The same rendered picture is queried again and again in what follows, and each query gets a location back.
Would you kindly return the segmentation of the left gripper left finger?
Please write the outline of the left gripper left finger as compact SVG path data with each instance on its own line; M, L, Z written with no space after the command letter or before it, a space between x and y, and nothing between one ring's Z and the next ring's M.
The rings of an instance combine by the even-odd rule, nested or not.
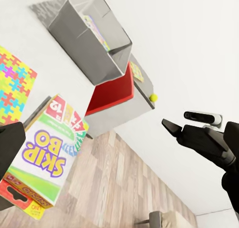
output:
M0 181L26 141L21 121L0 126Z

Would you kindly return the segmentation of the jigsaw puzzle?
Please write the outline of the jigsaw puzzle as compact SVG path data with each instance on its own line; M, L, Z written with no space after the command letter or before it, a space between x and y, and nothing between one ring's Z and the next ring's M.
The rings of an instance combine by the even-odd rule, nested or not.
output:
M144 78L142 77L139 67L132 62L130 63L130 65L131 65L131 70L132 70L133 76L135 76L136 78L138 78L139 80L144 82Z
M19 121L37 72L0 45L0 126Z

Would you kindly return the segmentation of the tennis ball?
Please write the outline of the tennis ball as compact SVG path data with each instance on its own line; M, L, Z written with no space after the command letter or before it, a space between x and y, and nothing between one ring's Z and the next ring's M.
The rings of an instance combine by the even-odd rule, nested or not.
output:
M152 102L156 102L158 100L158 96L156 94L152 94L149 99L152 101Z

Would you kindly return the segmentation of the board game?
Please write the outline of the board game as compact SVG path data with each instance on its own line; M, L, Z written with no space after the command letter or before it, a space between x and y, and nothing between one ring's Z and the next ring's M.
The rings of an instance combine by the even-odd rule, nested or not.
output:
M88 127L60 94L52 97L24 129L26 141L0 181L0 195L39 220L55 206ZM15 200L8 186L27 202Z
M103 47L109 51L109 47L107 46L106 42L104 41L104 38L102 37L102 35L100 34L100 31L98 30L98 28L96 27L93 19L91 16L89 15L82 15L81 16L82 19L87 23L87 25L89 26L89 28L91 29L91 31L95 34L96 38L100 41L100 43L103 45Z

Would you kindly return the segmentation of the toy box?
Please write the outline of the toy box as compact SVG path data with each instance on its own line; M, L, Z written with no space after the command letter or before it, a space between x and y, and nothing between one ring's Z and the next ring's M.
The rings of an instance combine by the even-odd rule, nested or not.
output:
M92 17L107 51L82 15ZM105 0L67 0L48 26L57 41L89 77L100 85L125 75L132 41Z

